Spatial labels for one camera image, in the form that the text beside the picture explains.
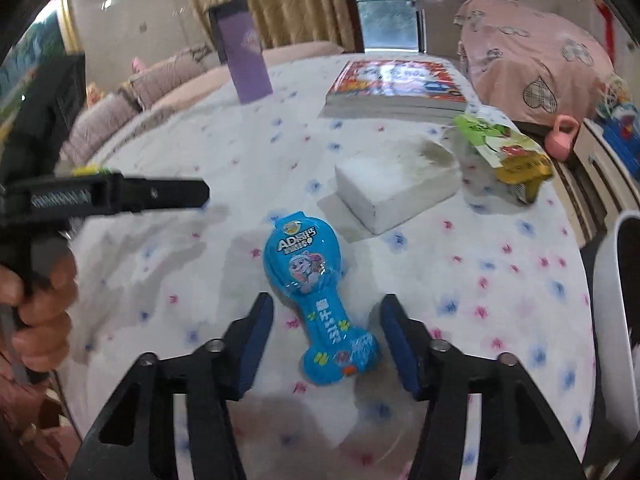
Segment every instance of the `screw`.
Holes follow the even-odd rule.
[[[143,366],[151,366],[155,364],[157,360],[156,354],[152,354],[151,352],[140,356],[140,364]]]
[[[431,341],[431,348],[436,352],[446,352],[451,348],[451,343],[445,339],[434,339]]]
[[[207,352],[217,354],[225,349],[225,342],[222,339],[212,339],[204,345],[204,348],[207,349]]]
[[[518,358],[510,354],[509,352],[505,352],[504,354],[500,354],[498,357],[498,361],[500,361],[503,365],[513,366],[518,364]]]

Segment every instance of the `painting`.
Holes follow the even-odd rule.
[[[8,133],[38,65],[66,53],[58,22],[59,4],[59,0],[52,0],[45,6],[0,67],[0,138]]]

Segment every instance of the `white foam block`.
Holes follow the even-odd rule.
[[[379,235],[454,195],[462,175],[445,148],[410,137],[341,161],[335,179],[340,198]]]

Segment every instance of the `heart pattern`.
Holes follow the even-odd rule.
[[[542,106],[542,109],[549,114],[555,114],[558,111],[558,100],[542,76],[538,76],[535,81],[525,87],[522,98],[529,108]]]
[[[573,62],[574,59],[579,59],[586,66],[595,65],[593,57],[589,54],[589,49],[574,40],[566,40],[562,46],[562,57],[564,57],[568,62]]]
[[[485,13],[482,10],[473,10],[468,17],[471,22],[471,30],[477,32],[480,30],[480,22],[485,17]]]
[[[504,56],[504,53],[499,48],[492,48],[491,50],[487,50],[486,57],[483,61],[484,66],[482,67],[482,71],[486,72],[492,61],[500,59],[502,56]]]
[[[523,28],[516,27],[498,27],[501,33],[507,34],[508,36],[512,36],[513,34],[517,34],[522,38],[529,38],[531,33],[528,30],[524,30]]]

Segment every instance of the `book cover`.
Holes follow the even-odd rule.
[[[327,94],[327,102],[354,97],[402,98],[405,105],[451,107],[464,110],[466,99],[449,71],[439,62],[426,60],[350,61]]]

